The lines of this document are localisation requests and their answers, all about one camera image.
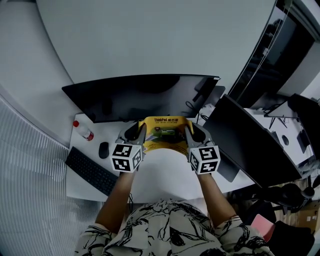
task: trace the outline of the person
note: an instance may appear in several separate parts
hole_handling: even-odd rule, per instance
[[[188,203],[160,200],[134,210],[120,230],[134,177],[120,175],[95,224],[80,236],[75,256],[273,256],[210,173],[197,175],[210,219]]]

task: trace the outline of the bottle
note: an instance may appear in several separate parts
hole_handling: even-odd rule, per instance
[[[91,141],[94,138],[94,133],[89,130],[89,128],[84,123],[79,123],[75,120],[73,126],[78,134],[84,137],[87,141]]]

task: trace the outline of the desk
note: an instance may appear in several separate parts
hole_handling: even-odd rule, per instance
[[[247,111],[253,115],[263,127],[269,128],[271,118],[263,117],[261,114],[254,114],[250,109]],[[118,138],[120,130],[125,128],[128,123],[92,123],[85,114],[77,114],[75,118],[89,127],[94,133],[94,138],[92,141],[86,141],[77,132],[72,130],[70,148],[75,146],[93,161],[118,176],[119,172],[112,170],[109,157],[106,159],[99,158],[99,146],[101,142],[108,142],[110,145],[114,143]],[[309,157],[310,151],[307,150],[305,154],[302,154],[298,142],[294,142],[294,138],[297,137],[301,130],[300,125],[296,125],[294,122],[286,125],[288,129],[276,119],[270,131],[276,130],[282,145],[284,145],[284,143],[281,136],[286,135],[288,137],[290,144],[288,146],[284,145],[283,147],[293,162],[299,164]],[[254,184],[241,170],[231,183],[218,172],[214,172],[212,175],[222,193],[238,190]],[[143,162],[140,164],[139,171],[136,173],[131,193],[135,203],[152,203],[158,201],[160,198],[164,200],[192,200],[203,197],[198,179],[195,173],[191,171],[187,158],[176,151],[165,148],[147,153]],[[67,167],[66,170],[66,195],[68,197],[92,201],[105,201],[107,199],[105,194],[87,183],[69,167]]]

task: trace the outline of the red bottle cap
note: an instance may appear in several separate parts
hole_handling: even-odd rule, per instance
[[[73,126],[74,126],[74,127],[78,127],[78,126],[79,126],[79,122],[78,122],[78,121],[74,121],[74,122],[73,122]]]

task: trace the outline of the frosted glass panel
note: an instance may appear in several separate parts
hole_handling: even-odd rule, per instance
[[[0,98],[0,253],[72,255],[101,203],[66,197],[68,149]]]

